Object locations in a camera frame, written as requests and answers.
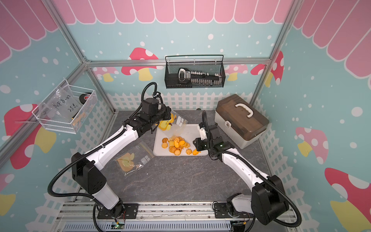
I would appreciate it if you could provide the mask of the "socket set in basket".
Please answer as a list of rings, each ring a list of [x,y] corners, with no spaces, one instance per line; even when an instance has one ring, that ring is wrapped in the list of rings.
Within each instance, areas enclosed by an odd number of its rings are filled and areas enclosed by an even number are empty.
[[[190,86],[191,88],[220,88],[224,85],[223,77],[218,73],[210,75],[208,72],[195,72],[184,68],[179,69],[177,80],[180,85]]]

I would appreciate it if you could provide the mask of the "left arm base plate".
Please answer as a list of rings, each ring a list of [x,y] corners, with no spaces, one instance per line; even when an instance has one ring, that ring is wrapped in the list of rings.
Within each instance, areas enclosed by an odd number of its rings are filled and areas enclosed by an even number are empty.
[[[98,219],[136,219],[139,204],[118,203],[112,209],[103,207],[98,211]]]

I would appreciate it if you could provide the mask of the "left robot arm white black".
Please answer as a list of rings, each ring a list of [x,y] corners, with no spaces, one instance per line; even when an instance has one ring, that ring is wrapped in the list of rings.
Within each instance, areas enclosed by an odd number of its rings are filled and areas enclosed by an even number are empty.
[[[98,206],[122,213],[122,200],[107,184],[101,172],[105,165],[123,148],[134,142],[148,131],[154,132],[161,121],[171,119],[171,108],[163,102],[157,83],[147,84],[141,94],[140,106],[128,117],[111,137],[94,149],[76,153],[71,163],[59,171],[50,181],[47,192],[50,196],[64,198],[82,196],[92,199]],[[69,169],[72,177],[86,193],[57,193],[53,190],[57,180]]]

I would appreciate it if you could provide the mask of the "white box brown lid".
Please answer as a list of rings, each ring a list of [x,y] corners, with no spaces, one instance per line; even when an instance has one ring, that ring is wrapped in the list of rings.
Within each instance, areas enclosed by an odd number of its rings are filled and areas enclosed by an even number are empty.
[[[240,149],[257,141],[269,124],[263,114],[237,94],[217,103],[214,121]]]

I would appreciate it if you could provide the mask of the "clear ziploc bag of cookies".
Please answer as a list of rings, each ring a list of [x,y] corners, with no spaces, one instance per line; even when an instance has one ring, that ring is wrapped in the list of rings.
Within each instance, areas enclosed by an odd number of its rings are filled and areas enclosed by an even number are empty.
[[[142,169],[154,158],[153,151],[146,143],[141,142],[131,150],[116,159],[124,177],[131,176],[138,170]]]

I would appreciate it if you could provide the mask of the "round brown cookie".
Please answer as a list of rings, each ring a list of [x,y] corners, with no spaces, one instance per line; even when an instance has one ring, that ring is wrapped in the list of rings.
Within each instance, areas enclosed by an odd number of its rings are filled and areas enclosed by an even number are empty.
[[[176,150],[174,151],[174,155],[179,156],[180,154],[181,154],[181,150],[176,149]]]

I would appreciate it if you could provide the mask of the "white plastic tray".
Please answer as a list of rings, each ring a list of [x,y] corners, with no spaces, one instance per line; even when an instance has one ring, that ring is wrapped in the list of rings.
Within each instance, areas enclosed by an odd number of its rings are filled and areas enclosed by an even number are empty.
[[[192,151],[195,150],[195,146],[193,145],[193,141],[196,138],[200,137],[200,133],[198,130],[197,124],[187,124],[182,129],[177,130],[169,130],[169,131],[162,131],[160,129],[157,130],[156,138],[155,138],[155,145],[153,149],[153,153],[155,156],[176,156],[174,153],[169,151],[169,142],[174,141],[174,147],[181,150],[181,154],[179,156],[194,156],[193,154],[187,155],[186,150],[188,148],[183,148],[185,143],[189,143]],[[163,144],[162,139],[168,138],[167,148],[163,148],[161,145]],[[200,151],[197,156],[206,156],[208,152],[206,150]]]

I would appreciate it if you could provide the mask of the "ziploc bag with yellow snack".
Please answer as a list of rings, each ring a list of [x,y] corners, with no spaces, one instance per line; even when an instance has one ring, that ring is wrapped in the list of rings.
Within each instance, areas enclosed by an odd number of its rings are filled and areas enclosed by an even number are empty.
[[[163,120],[158,124],[158,128],[162,131],[170,131],[182,129],[188,124],[188,121],[176,111],[171,111],[171,118]]]

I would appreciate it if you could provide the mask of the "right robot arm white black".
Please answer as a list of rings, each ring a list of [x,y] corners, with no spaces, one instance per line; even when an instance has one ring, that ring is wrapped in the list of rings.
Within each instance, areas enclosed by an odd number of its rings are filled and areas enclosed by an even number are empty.
[[[218,126],[209,125],[207,113],[202,112],[199,124],[200,137],[193,141],[197,151],[208,152],[211,160],[218,160],[230,167],[249,187],[251,195],[236,193],[227,200],[228,213],[232,217],[240,214],[252,215],[267,225],[272,221],[296,228],[302,223],[302,216],[295,203],[286,195],[282,180],[270,176],[252,165],[228,141],[223,141]]]

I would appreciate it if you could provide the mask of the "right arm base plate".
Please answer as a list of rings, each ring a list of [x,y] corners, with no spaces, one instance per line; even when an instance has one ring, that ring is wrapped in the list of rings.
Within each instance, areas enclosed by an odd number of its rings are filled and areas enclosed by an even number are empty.
[[[212,210],[214,211],[215,218],[243,218],[250,219],[252,214],[246,212],[238,212],[229,203],[219,203],[214,201],[212,203]]]

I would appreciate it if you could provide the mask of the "labelled clear plastic bag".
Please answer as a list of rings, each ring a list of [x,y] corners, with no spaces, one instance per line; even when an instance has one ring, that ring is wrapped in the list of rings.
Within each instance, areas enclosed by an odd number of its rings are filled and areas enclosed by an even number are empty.
[[[82,108],[69,85],[56,87],[43,105],[47,108],[47,119],[65,123],[71,123]]]

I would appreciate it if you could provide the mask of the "ridged round cookie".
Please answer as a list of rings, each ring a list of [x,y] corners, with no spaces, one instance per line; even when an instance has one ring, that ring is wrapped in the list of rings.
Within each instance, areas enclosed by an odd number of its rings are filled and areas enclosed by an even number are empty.
[[[174,153],[176,150],[177,150],[177,148],[174,147],[174,146],[169,147],[169,151],[170,151],[171,153]]]

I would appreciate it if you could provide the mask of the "orange fish shaped cookie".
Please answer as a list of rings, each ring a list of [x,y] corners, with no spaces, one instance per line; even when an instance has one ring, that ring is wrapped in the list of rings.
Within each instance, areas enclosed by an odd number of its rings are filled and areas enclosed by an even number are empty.
[[[193,150],[193,152],[192,152],[192,154],[194,155],[194,156],[196,156],[196,155],[198,155],[200,152],[199,151],[197,151],[196,149],[195,150]]]

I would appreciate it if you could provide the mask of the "black tape roll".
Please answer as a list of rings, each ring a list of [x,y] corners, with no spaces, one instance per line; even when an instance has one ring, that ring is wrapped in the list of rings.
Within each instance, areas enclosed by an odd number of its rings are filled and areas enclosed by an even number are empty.
[[[80,96],[79,96],[79,101],[81,104],[85,104],[87,102],[87,100],[89,99],[89,97],[91,96],[91,92],[88,92],[88,93],[82,93]]]

